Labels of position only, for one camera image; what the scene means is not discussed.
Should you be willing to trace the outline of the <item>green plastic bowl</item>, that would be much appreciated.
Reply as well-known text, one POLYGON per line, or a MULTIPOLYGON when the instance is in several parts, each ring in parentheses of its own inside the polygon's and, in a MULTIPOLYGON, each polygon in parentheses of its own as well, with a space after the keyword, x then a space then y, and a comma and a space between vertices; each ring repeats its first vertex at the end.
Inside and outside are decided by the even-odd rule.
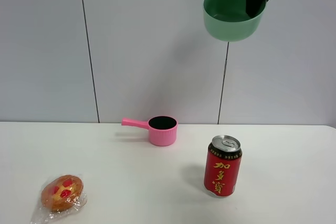
POLYGON ((203 18, 208 33, 221 41, 241 41, 251 36, 259 26, 267 2, 257 5, 257 12, 246 13, 247 0, 204 0, 203 18))

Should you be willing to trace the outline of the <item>pink toy saucepan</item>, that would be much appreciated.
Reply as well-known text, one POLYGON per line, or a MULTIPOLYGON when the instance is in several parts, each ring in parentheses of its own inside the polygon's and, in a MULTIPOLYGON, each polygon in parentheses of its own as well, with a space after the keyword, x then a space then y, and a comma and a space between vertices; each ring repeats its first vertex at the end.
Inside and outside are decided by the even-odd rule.
POLYGON ((155 146, 169 146, 176 141, 178 122, 170 116, 155 116, 148 121, 123 118, 121 125, 148 130, 149 142, 155 146))

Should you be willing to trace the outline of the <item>red herbal tea can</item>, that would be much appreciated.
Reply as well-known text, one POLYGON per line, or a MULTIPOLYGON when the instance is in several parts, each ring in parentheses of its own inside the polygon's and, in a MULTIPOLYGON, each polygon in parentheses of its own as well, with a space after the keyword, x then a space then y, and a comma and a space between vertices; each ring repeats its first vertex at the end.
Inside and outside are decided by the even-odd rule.
POLYGON ((233 194, 243 152, 239 140, 229 135, 213 137, 208 146, 204 186, 218 197, 233 194))

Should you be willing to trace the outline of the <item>wrapped fruit pastry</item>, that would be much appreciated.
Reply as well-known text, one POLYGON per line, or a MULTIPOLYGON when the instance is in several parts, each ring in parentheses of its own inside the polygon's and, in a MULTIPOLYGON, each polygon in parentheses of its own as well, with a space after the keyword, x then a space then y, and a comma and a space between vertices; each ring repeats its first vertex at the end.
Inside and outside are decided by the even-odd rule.
POLYGON ((84 183, 78 176, 62 175, 42 188, 30 223, 52 223, 79 212, 87 203, 84 183))

